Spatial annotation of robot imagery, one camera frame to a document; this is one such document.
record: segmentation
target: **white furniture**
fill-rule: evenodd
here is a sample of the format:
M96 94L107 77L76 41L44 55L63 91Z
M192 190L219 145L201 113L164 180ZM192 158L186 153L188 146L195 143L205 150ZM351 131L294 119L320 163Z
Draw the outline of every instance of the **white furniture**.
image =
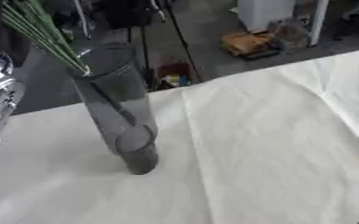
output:
M83 105L11 119L0 224L359 221L359 52L151 95L160 163L130 175Z
M295 0L238 0L238 17L251 32L266 31L270 21L290 18ZM310 31L310 46L318 44L329 0L317 0L312 30Z
M238 0L238 17L250 32L265 32L271 21L290 18L295 0Z

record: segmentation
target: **white cabinet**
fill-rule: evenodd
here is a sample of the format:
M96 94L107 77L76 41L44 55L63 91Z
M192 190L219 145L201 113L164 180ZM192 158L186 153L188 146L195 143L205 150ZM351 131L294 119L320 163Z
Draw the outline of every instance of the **white cabinet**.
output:
M290 18L295 0L238 0L238 17L250 32L264 32L271 21Z

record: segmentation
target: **metal pole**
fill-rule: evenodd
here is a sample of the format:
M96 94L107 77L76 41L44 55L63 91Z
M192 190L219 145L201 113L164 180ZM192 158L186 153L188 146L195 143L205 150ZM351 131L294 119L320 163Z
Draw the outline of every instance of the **metal pole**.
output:
M319 42L322 26L324 25L325 16L329 0L319 0L317 10L314 15L313 27L310 35L310 46L315 46Z

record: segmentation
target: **table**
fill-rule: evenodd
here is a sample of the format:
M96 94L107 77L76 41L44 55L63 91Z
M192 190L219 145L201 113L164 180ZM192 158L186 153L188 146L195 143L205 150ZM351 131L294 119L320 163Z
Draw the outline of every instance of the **table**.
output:
M12 117L0 224L357 223L359 52L151 94L160 163L133 176L83 105Z

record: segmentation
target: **white tablecloth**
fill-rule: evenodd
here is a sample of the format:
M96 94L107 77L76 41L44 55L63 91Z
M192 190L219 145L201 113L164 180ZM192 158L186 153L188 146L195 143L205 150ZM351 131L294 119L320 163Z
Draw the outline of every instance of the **white tablecloth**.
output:
M359 221L359 52L151 95L160 163L128 173L83 105L14 116L0 224Z

